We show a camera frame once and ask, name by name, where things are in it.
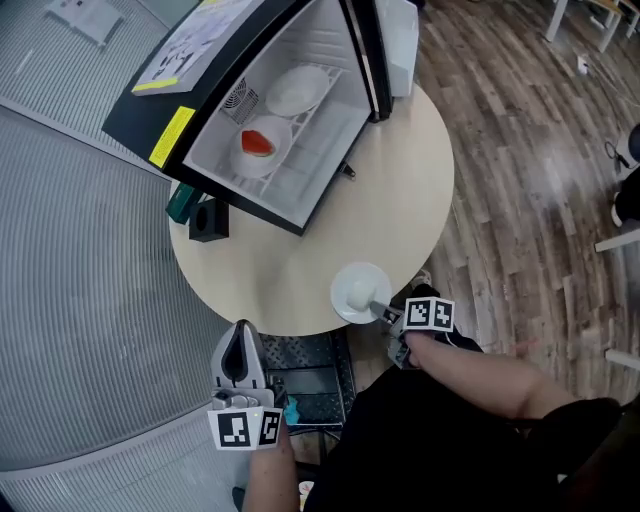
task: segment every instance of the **sticker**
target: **sticker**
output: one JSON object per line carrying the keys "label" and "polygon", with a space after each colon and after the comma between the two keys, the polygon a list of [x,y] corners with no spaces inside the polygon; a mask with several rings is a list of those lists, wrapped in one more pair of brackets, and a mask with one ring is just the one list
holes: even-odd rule
{"label": "sticker", "polygon": [[160,136],[160,140],[156,144],[156,147],[153,148],[153,152],[149,157],[149,161],[153,164],[156,164],[158,167],[162,167],[164,163],[167,161],[167,157],[173,146],[178,142],[178,138],[180,134],[182,134],[185,126],[191,119],[191,116],[195,113],[195,110],[187,107],[179,107],[176,113],[173,115],[171,121],[162,132]]}
{"label": "sticker", "polygon": [[149,82],[148,84],[136,85],[131,92],[144,91],[146,89],[162,89],[163,87],[169,87],[170,85],[176,85],[178,83],[178,77],[174,76],[161,80],[160,82]]}
{"label": "sticker", "polygon": [[219,414],[218,428],[220,429],[220,446],[222,448],[251,446],[246,412]]}
{"label": "sticker", "polygon": [[407,299],[403,329],[418,331],[453,332],[455,303],[440,297]]}
{"label": "sticker", "polygon": [[262,427],[260,428],[260,446],[276,444],[278,442],[278,425],[280,425],[280,413],[264,411]]}

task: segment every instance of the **small white bowl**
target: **small white bowl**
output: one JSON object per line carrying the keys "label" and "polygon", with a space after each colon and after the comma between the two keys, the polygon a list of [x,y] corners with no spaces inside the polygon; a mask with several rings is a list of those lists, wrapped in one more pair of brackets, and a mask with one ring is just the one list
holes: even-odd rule
{"label": "small white bowl", "polygon": [[[369,292],[361,293],[366,289],[375,290],[373,297],[369,296]],[[368,303],[372,299],[385,306],[391,302],[391,282],[380,267],[365,262],[343,267],[331,283],[331,305],[338,315],[352,324],[368,324],[376,320],[369,307],[362,311],[349,305],[349,302],[353,302],[354,291],[356,296],[366,295],[365,302]]]}
{"label": "small white bowl", "polygon": [[[242,149],[242,132],[255,130],[264,135],[276,148],[269,156],[255,156]],[[257,179],[268,176],[284,162],[291,150],[293,135],[288,121],[277,116],[255,118],[236,134],[229,161],[233,172],[243,178]]]}
{"label": "small white bowl", "polygon": [[269,112],[291,117],[315,107],[329,89],[329,75],[315,66],[298,66],[287,71],[267,91]]}

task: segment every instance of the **hand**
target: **hand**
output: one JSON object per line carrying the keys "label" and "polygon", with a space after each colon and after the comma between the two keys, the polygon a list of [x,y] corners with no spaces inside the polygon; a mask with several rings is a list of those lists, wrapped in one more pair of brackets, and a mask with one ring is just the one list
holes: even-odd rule
{"label": "hand", "polygon": [[404,335],[404,341],[411,350],[409,354],[411,366],[426,371],[428,344],[437,343],[433,334],[428,331],[409,331]]}

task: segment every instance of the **round table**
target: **round table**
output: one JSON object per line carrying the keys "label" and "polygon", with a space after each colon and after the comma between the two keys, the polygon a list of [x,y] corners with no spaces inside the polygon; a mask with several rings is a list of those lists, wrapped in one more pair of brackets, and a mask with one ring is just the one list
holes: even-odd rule
{"label": "round table", "polygon": [[169,220],[178,264],[205,304],[264,334],[303,336],[346,324],[329,289],[349,263],[378,265],[393,293],[401,290],[431,254],[449,213],[447,129],[414,85],[388,120],[365,128],[348,162],[356,180],[336,179],[302,237],[233,207],[224,240],[191,241],[187,226]]}

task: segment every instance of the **yellow label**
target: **yellow label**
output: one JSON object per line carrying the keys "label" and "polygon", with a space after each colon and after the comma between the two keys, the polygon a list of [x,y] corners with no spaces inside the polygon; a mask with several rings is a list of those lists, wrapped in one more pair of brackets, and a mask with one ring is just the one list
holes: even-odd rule
{"label": "yellow label", "polygon": [[162,132],[156,147],[153,148],[153,152],[149,157],[149,161],[151,163],[156,164],[158,167],[162,167],[164,165],[169,153],[171,153],[171,150],[173,149],[173,146],[178,142],[180,134],[184,130],[184,127],[187,126],[189,119],[191,119],[191,116],[193,116],[194,113],[194,109],[187,107],[179,107],[178,110],[176,110],[173,118],[169,121],[164,132]]}
{"label": "yellow label", "polygon": [[172,76],[166,80],[160,80],[159,82],[149,82],[148,84],[136,85],[131,92],[144,91],[146,89],[162,89],[163,87],[169,87],[170,85],[176,85],[178,83],[178,77]]}

